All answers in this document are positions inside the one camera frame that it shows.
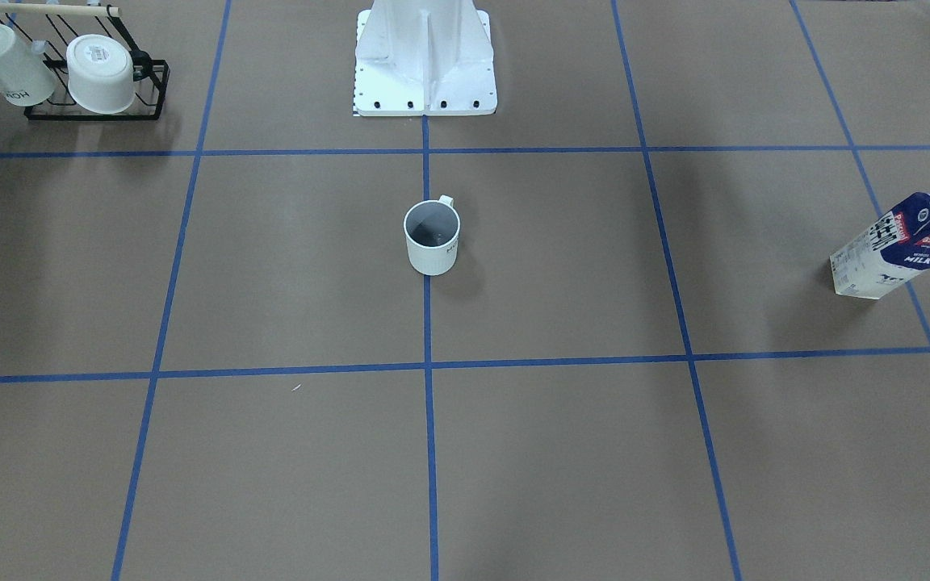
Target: white mug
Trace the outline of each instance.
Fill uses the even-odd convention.
[[[462,220],[455,199],[442,195],[416,203],[404,215],[407,257],[421,274],[436,276],[450,270],[458,258]]]
[[[113,115],[136,100],[132,55],[117,40],[85,34],[67,44],[67,89],[80,106]]]
[[[0,93],[16,106],[35,106],[52,96],[57,79],[14,30],[0,23]]]

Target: black wire rack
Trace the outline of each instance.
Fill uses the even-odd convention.
[[[23,34],[28,41],[34,43],[34,38],[23,30],[23,27],[16,22],[14,11],[10,8],[16,8],[16,4],[3,3],[3,10],[0,11],[0,23],[11,26],[19,33]],[[163,102],[167,95],[167,81],[170,79],[170,67],[167,61],[153,59],[148,52],[139,48],[129,32],[127,27],[121,21],[118,15],[113,15],[111,9],[113,5],[107,4],[106,16],[78,16],[91,23],[94,20],[99,30],[103,31],[106,36],[115,38],[119,36],[127,45],[128,51],[132,54],[132,63],[134,74],[132,81],[136,83],[136,103],[132,104],[125,111],[113,115],[104,115],[93,113],[78,105],[70,96],[67,88],[67,61],[66,56],[56,46],[52,40],[44,40],[45,52],[42,54],[44,65],[56,74],[59,85],[56,91],[52,93],[44,102],[35,106],[25,107],[23,115],[33,121],[155,121],[163,113]],[[52,32],[62,43],[64,51],[68,44],[81,36],[74,26],[63,15],[43,14],[52,27]]]

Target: blue tape grid line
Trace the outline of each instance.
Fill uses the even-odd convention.
[[[852,151],[848,144],[736,144],[735,146],[618,146],[618,147],[504,147],[504,148],[205,148],[174,151],[16,151],[0,152],[0,159],[71,157],[247,157],[310,155],[481,155],[506,153],[697,153],[713,151]],[[857,151],[930,151],[930,144],[858,144]]]
[[[210,122],[210,111],[214,103],[214,89],[217,86],[218,70],[221,67],[221,55],[224,52],[224,37],[228,32],[228,17],[232,13],[232,0],[225,0],[224,15],[221,16],[221,29],[218,31],[217,49],[214,54],[214,66],[211,70],[210,86],[207,88],[207,101],[203,104],[203,118],[199,123],[199,140],[196,142],[196,155],[193,157],[191,175],[189,176],[188,191],[185,194],[185,207],[182,210],[182,223],[178,228],[178,242],[174,246],[174,260],[170,267],[170,280],[167,282],[167,295],[163,304],[163,313],[160,317],[160,332],[157,335],[156,353],[153,356],[152,374],[149,387],[145,391],[145,407],[143,419],[139,427],[139,442],[136,445],[136,456],[132,463],[132,478],[128,483],[128,493],[124,504],[124,515],[121,520],[121,530],[117,540],[117,552],[114,556],[114,569],[111,581],[119,581],[124,566],[124,551],[127,547],[128,530],[132,525],[132,511],[136,503],[136,492],[139,489],[139,475],[141,461],[145,452],[145,438],[149,435],[149,424],[153,414],[153,400],[156,396],[156,385],[159,379],[160,365],[163,360],[163,346],[167,340],[167,326],[170,323],[170,309],[174,304],[174,288],[178,285],[178,270],[181,269],[182,253],[185,247],[185,235],[188,229],[189,216],[192,211],[192,198],[195,195],[196,180],[199,177],[199,163],[203,159],[203,144],[207,140],[207,126]]]
[[[210,89],[207,92],[207,103],[204,104],[203,122],[200,125],[199,142],[195,150],[178,150],[178,151],[107,151],[107,152],[12,152],[0,153],[0,159],[10,158],[71,158],[71,157],[193,157],[191,180],[186,194],[186,205],[183,211],[182,225],[178,230],[178,243],[176,253],[174,253],[173,269],[169,282],[169,290],[165,299],[165,312],[161,317],[160,333],[158,335],[157,349],[154,354],[154,364],[152,371],[133,371],[133,372],[110,372],[110,373],[70,373],[70,374],[45,374],[45,375],[4,375],[0,376],[0,383],[26,383],[26,382],[103,382],[103,380],[150,380],[150,386],[147,390],[147,399],[145,400],[145,409],[143,420],[140,426],[139,444],[136,447],[136,460],[132,467],[132,481],[129,483],[128,497],[125,504],[124,518],[122,522],[121,534],[118,540],[118,551],[115,555],[114,571],[111,577],[114,581],[119,578],[119,572],[123,565],[124,548],[130,518],[132,518],[132,509],[134,497],[136,497],[137,478],[139,478],[141,457],[145,451],[145,438],[148,434],[148,427],[152,413],[152,404],[155,395],[155,386],[159,378],[231,378],[232,376],[251,376],[251,375],[278,375],[278,374],[309,374],[309,373],[347,373],[347,372],[383,372],[394,370],[424,370],[425,371],[425,413],[427,413],[427,430],[428,430],[428,454],[429,454],[429,551],[431,551],[431,576],[433,581],[438,580],[438,545],[437,545],[437,511],[436,511],[436,458],[435,458],[435,430],[434,430],[434,412],[433,412],[433,390],[432,390],[432,372],[433,369],[464,369],[464,368],[493,368],[493,367],[531,367],[531,366],[562,366],[562,365],[622,365],[622,364],[639,364],[639,363],[667,363],[667,362],[686,362],[693,380],[693,389],[695,400],[697,400],[698,413],[702,422],[702,433],[706,439],[707,453],[713,471],[714,486],[716,488],[717,499],[720,504],[721,520],[723,520],[724,530],[727,534],[728,551],[731,553],[731,566],[733,566],[736,579],[741,579],[741,571],[735,551],[733,533],[731,533],[730,519],[727,515],[726,499],[723,495],[723,485],[719,477],[719,471],[715,459],[715,453],[712,445],[712,436],[709,430],[708,418],[705,411],[704,401],[702,401],[701,387],[698,383],[698,372],[694,363],[696,361],[734,361],[734,360],[763,360],[763,359],[789,359],[789,357],[860,357],[860,356],[896,356],[896,354],[911,353],[930,353],[930,327],[924,316],[923,309],[920,308],[920,302],[916,298],[912,286],[909,286],[912,302],[915,309],[918,310],[920,323],[924,327],[928,336],[928,347],[904,347],[904,349],[834,349],[834,350],[804,350],[804,352],[761,352],[761,353],[693,353],[690,346],[690,339],[687,333],[686,319],[683,314],[683,306],[680,297],[679,287],[677,286],[676,275],[672,268],[672,255],[669,252],[668,237],[665,231],[664,221],[662,221],[660,203],[658,203],[658,194],[654,173],[652,170],[649,153],[672,153],[672,152],[716,152],[716,151],[849,151],[852,152],[857,162],[857,168],[860,170],[864,184],[867,187],[871,202],[875,210],[881,213],[878,200],[875,198],[870,180],[864,169],[863,162],[860,159],[860,151],[930,151],[930,144],[905,144],[905,146],[894,146],[894,144],[875,144],[874,146],[857,146],[850,135],[848,125],[846,125],[841,109],[838,106],[837,99],[831,88],[830,82],[824,74],[822,63],[819,61],[815,47],[813,47],[811,37],[802,19],[800,11],[794,0],[790,0],[791,7],[796,12],[798,23],[803,31],[805,40],[811,48],[813,60],[815,60],[820,77],[827,88],[827,94],[835,107],[839,122],[845,133],[848,144],[817,144],[817,146],[648,146],[646,136],[643,134],[643,123],[639,114],[638,95],[636,95],[634,78],[630,69],[630,59],[628,59],[625,40],[620,24],[618,7],[616,0],[613,0],[613,12],[616,19],[617,36],[620,43],[620,51],[623,59],[624,69],[627,75],[628,85],[630,85],[630,96],[632,106],[634,106],[635,122],[638,126],[639,146],[621,146],[621,147],[516,147],[516,148],[431,148],[429,146],[429,120],[426,117],[421,118],[423,126],[423,147],[421,148],[275,148],[274,150],[206,150],[203,148],[207,135],[207,122],[209,122],[210,109],[213,102],[213,93],[216,86],[217,74],[220,60],[223,52],[223,44],[226,28],[228,28],[228,16],[230,14],[230,0],[226,0],[225,11],[222,19],[221,31],[219,33],[217,51],[215,55],[214,69],[210,82]],[[163,354],[163,345],[165,345],[167,324],[170,321],[170,308],[174,301],[174,288],[177,286],[178,269],[180,269],[181,255],[184,247],[186,228],[188,225],[189,215],[191,214],[192,196],[195,193],[195,184],[197,175],[199,175],[199,163],[204,156],[299,156],[299,155],[423,155],[423,174],[424,174],[424,199],[429,199],[429,155],[436,154],[510,154],[510,153],[642,153],[645,161],[646,171],[649,177],[649,186],[653,198],[653,205],[656,207],[656,219],[660,226],[660,238],[664,246],[665,261],[668,264],[669,278],[671,278],[671,288],[674,293],[675,305],[678,312],[678,320],[681,327],[681,334],[684,341],[684,354],[667,354],[667,356],[635,356],[635,357],[568,357],[568,359],[523,359],[523,360],[490,360],[490,361],[447,361],[435,362],[432,360],[432,328],[431,328],[431,280],[429,277],[424,278],[424,326],[425,326],[425,360],[418,363],[400,363],[400,364],[375,364],[375,365],[331,365],[331,366],[300,366],[300,367],[271,367],[271,368],[246,368],[246,369],[206,369],[206,370],[174,370],[161,371],[161,361]]]
[[[797,352],[694,353],[694,361],[755,361],[771,359],[819,359],[820,357],[892,357],[930,353],[930,346],[878,347],[878,349],[821,349]],[[361,365],[304,365],[289,367],[245,367],[228,369],[174,369],[170,371],[118,371],[106,373],[59,373],[42,375],[0,375],[0,383],[44,382],[119,382],[126,379],[248,378],[258,375],[310,375],[326,373],[380,373],[384,371],[421,371],[432,369],[476,369],[507,367],[564,367],[576,365],[636,365],[645,363],[683,363],[686,353],[650,354],[632,357],[557,357],[557,359],[494,359],[462,361],[425,361],[376,363]]]
[[[878,203],[878,197],[874,193],[874,186],[870,183],[870,177],[867,175],[867,169],[864,168],[863,159],[860,158],[861,147],[857,146],[855,140],[853,140],[853,134],[849,131],[848,123],[845,122],[845,115],[842,114],[841,106],[838,104],[838,99],[835,97],[835,92],[831,86],[831,81],[827,79],[827,73],[823,70],[823,62],[820,61],[820,56],[816,52],[816,47],[813,44],[813,39],[811,34],[809,34],[809,28],[806,26],[806,21],[802,16],[802,12],[798,9],[798,3],[796,0],[789,0],[791,10],[794,11],[794,16],[798,20],[798,26],[802,29],[802,36],[805,38],[806,45],[809,47],[809,52],[813,56],[813,63],[816,65],[817,73],[819,73],[820,81],[823,82],[823,87],[827,89],[827,98],[831,99],[831,105],[834,106],[835,115],[838,117],[838,122],[842,126],[842,132],[845,133],[845,139],[848,141],[849,151],[852,152],[852,157],[856,161],[857,169],[860,170],[860,177],[863,178],[864,187],[867,188],[867,195],[870,196],[870,202],[874,205],[874,210],[878,213],[878,216],[882,214],[882,206]],[[918,320],[920,321],[920,327],[924,330],[925,336],[928,338],[928,345],[930,346],[930,324],[928,324],[928,317],[925,315],[924,308],[920,306],[920,299],[914,290],[914,284],[907,283],[907,293],[911,296],[911,302],[914,303],[914,309]]]
[[[727,554],[731,558],[731,571],[733,571],[735,581],[742,581],[741,563],[738,559],[738,547],[735,544],[734,533],[731,530],[731,516],[727,511],[727,496],[723,491],[723,479],[720,478],[719,464],[716,461],[716,448],[713,445],[713,435],[709,427],[709,417],[706,413],[705,400],[702,399],[702,384],[698,380],[698,367],[695,365],[693,349],[691,349],[691,338],[687,329],[687,319],[684,316],[684,305],[680,297],[680,287],[677,284],[677,273],[672,263],[672,253],[669,251],[669,238],[667,228],[665,227],[664,217],[662,217],[662,208],[660,198],[658,198],[658,188],[656,187],[656,173],[652,168],[651,154],[648,150],[648,140],[645,136],[645,127],[641,119],[641,107],[639,106],[638,90],[634,83],[634,73],[630,66],[630,56],[627,55],[626,40],[623,35],[623,25],[619,18],[619,6],[616,0],[612,0],[612,14],[616,22],[616,36],[619,40],[619,52],[622,56],[623,69],[626,73],[626,83],[630,88],[630,102],[634,106],[634,121],[638,129],[638,137],[641,140],[643,149],[642,156],[645,162],[645,172],[648,173],[648,189],[651,192],[652,206],[656,209],[656,223],[662,242],[662,255],[664,255],[665,265],[669,275],[669,287],[672,288],[672,300],[677,310],[677,321],[680,325],[681,339],[684,342],[684,354],[687,361],[687,369],[691,376],[691,387],[694,390],[694,402],[698,408],[698,419],[702,424],[702,438],[705,439],[706,455],[709,460],[709,468],[712,472],[713,488],[716,491],[716,504],[719,507],[720,523],[723,525],[723,534],[727,539]]]
[[[429,199],[429,117],[421,117],[421,199]],[[433,406],[432,278],[421,277],[421,337],[425,369],[425,452],[429,472],[429,580],[440,579],[439,518],[436,494],[436,412]]]

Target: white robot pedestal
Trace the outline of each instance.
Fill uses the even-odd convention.
[[[472,0],[375,0],[358,15],[357,115],[490,115],[490,15]]]

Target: milk carton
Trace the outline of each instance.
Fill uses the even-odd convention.
[[[880,299],[930,269],[930,194],[898,203],[831,255],[835,293]]]

